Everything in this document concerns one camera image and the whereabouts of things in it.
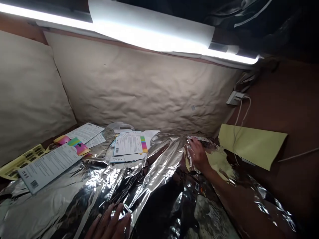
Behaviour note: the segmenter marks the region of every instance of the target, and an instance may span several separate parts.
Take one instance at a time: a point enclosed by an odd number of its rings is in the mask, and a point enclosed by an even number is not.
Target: power cord
[[[236,163],[239,165],[239,163],[238,163],[238,161],[237,161],[236,154],[237,154],[239,157],[240,157],[240,155],[239,155],[239,154],[236,152],[236,150],[235,150],[235,144],[236,144],[237,136],[238,136],[240,130],[242,129],[243,124],[244,124],[244,121],[245,121],[245,119],[246,119],[246,116],[247,116],[247,114],[248,114],[248,112],[249,112],[250,106],[252,105],[252,99],[251,99],[249,96],[247,96],[246,94],[245,94],[245,95],[242,95],[242,96],[240,96],[240,97],[238,96],[238,97],[236,97],[236,99],[240,101],[240,107],[239,107],[239,112],[238,112],[237,119],[236,119],[236,122],[235,122],[235,125],[234,125],[234,130],[233,130],[233,133],[234,133],[233,153],[234,153],[234,156],[235,156]],[[237,123],[238,123],[238,119],[239,119],[239,115],[240,115],[241,110],[242,110],[243,100],[244,100],[244,99],[249,99],[249,106],[248,106],[248,108],[247,108],[246,114],[245,114],[245,116],[244,116],[244,118],[243,118],[243,121],[242,121],[242,123],[241,123],[241,125],[240,125],[239,130],[238,130],[238,132],[235,134],[235,128],[236,128]],[[287,160],[290,160],[290,159],[293,159],[293,158],[297,158],[297,157],[300,157],[300,156],[303,156],[303,155],[305,155],[305,154],[312,153],[312,152],[315,152],[315,151],[318,151],[318,150],[319,150],[319,147],[318,147],[318,148],[315,148],[315,149],[312,149],[312,150],[309,150],[309,151],[307,151],[307,152],[301,153],[301,154],[297,154],[297,155],[291,156],[291,157],[289,157],[289,158],[285,158],[285,159],[279,160],[278,162],[284,162],[284,161],[287,161]]]
[[[243,121],[242,121],[242,123],[241,123],[241,125],[240,125],[240,128],[239,128],[237,134],[235,135],[235,128],[236,128],[236,125],[237,125],[237,122],[238,122],[238,119],[239,119],[239,115],[240,115],[240,112],[241,112],[241,109],[242,109],[243,99],[249,99],[249,106],[248,106],[248,108],[247,108],[247,111],[246,111],[246,114],[245,114],[245,116],[244,116],[244,118],[243,118]],[[233,133],[234,133],[233,153],[234,153],[234,156],[235,156],[236,163],[237,163],[238,165],[239,165],[239,163],[238,163],[237,157],[236,157],[236,154],[238,154],[238,153],[235,151],[234,146],[235,146],[235,143],[236,143],[236,140],[237,140],[237,136],[238,136],[240,130],[242,129],[242,127],[243,127],[244,120],[246,119],[246,116],[247,116],[247,114],[248,114],[248,112],[249,112],[250,106],[252,105],[252,99],[251,99],[249,96],[247,96],[247,95],[245,95],[244,98],[239,98],[239,100],[240,100],[240,107],[239,107],[239,112],[238,112],[237,119],[236,119],[236,122],[235,122],[235,125],[234,125],[234,130],[233,130]]]
[[[297,154],[297,155],[291,156],[289,158],[285,158],[285,159],[279,160],[278,162],[283,162],[283,161],[286,161],[286,160],[289,160],[289,159],[297,158],[299,156],[302,156],[302,155],[305,155],[305,154],[308,154],[308,153],[312,153],[312,152],[315,152],[317,150],[319,150],[319,147],[315,148],[315,149],[312,149],[312,150],[309,150],[307,152],[301,153],[301,154]]]

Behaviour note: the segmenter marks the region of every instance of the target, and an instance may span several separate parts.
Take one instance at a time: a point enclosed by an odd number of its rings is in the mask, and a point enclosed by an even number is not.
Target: wall
[[[29,24],[23,17],[0,13],[0,31],[48,44],[40,27]]]
[[[318,199],[319,151],[278,163],[280,159],[319,147],[319,71],[317,65],[282,61],[274,73],[263,73],[248,91],[252,106],[245,127],[288,133],[269,171],[241,163],[303,224]],[[239,122],[249,102],[244,103]],[[238,109],[228,124],[234,124]]]
[[[45,32],[79,122],[212,135],[241,70]]]
[[[40,29],[0,16],[0,167],[76,124]]]

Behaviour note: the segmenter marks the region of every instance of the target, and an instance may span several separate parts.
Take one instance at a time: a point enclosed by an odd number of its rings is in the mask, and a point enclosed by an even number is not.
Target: beige paper backdrop
[[[45,32],[75,116],[138,130],[207,135],[220,126],[239,70]]]
[[[0,31],[0,166],[76,124],[52,49]]]

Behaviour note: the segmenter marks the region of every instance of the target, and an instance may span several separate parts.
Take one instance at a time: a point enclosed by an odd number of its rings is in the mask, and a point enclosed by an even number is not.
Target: white cable
[[[242,127],[243,127],[244,120],[246,119],[246,116],[247,116],[247,114],[248,114],[248,111],[249,111],[249,109],[250,109],[250,106],[252,105],[252,99],[251,99],[249,96],[247,96],[246,98],[249,99],[249,106],[248,106],[248,108],[247,108],[246,114],[245,114],[245,116],[244,116],[244,118],[243,118],[243,121],[242,121],[242,123],[241,123],[241,125],[240,125],[240,128],[239,128],[237,134],[235,135],[235,128],[236,128],[236,125],[237,125],[237,122],[238,122],[238,119],[239,119],[239,115],[240,115],[240,111],[241,111],[241,109],[242,109],[242,104],[243,104],[243,102],[242,102],[242,100],[241,100],[241,101],[240,101],[239,112],[238,112],[237,119],[236,119],[236,122],[235,122],[235,125],[234,125],[234,130],[233,130],[233,133],[234,133],[233,153],[234,153],[234,156],[235,156],[236,163],[237,163],[238,165],[239,165],[239,163],[238,163],[237,157],[236,157],[236,153],[237,153],[237,152],[235,151],[234,146],[235,146],[235,143],[236,143],[236,140],[237,140],[237,136],[238,136],[240,130],[242,129]]]
[[[296,157],[299,157],[299,156],[302,156],[302,155],[305,155],[305,154],[308,154],[308,153],[312,153],[312,152],[315,152],[319,150],[319,147],[318,148],[315,148],[315,149],[312,149],[312,150],[309,150],[307,152],[304,152],[304,153],[301,153],[301,154],[297,154],[295,156],[291,156],[289,158],[286,158],[286,159],[282,159],[282,160],[279,160],[278,162],[283,162],[283,161],[286,161],[286,160],[289,160],[289,159],[293,159],[293,158],[296,158]]]

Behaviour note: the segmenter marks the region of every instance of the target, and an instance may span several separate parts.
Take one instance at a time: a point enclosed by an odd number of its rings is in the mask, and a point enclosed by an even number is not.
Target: fluorescent light
[[[126,25],[117,22],[97,22],[94,24],[49,13],[10,6],[3,3],[0,3],[0,12],[98,32],[119,41],[154,51],[175,51],[202,54],[245,64],[255,64],[259,59],[259,56],[254,59],[232,53],[207,49],[207,46],[204,44],[193,40],[179,38],[166,33],[143,29],[139,26]]]
[[[0,12],[10,13],[22,17],[33,18],[37,20],[42,20],[46,22],[57,23],[61,25],[66,25],[69,27],[81,28],[89,31],[94,31],[94,24],[83,22],[71,18],[61,17],[49,13],[38,12],[30,9],[10,6],[7,4],[0,3]]]
[[[202,51],[200,54],[206,55],[206,56],[218,57],[218,58],[231,60],[231,61],[237,61],[237,62],[249,64],[249,65],[255,64],[259,59],[259,55],[256,58],[249,58],[245,56],[235,55],[232,53],[226,53],[226,52],[221,52],[221,51],[216,51],[211,49],[206,49]]]

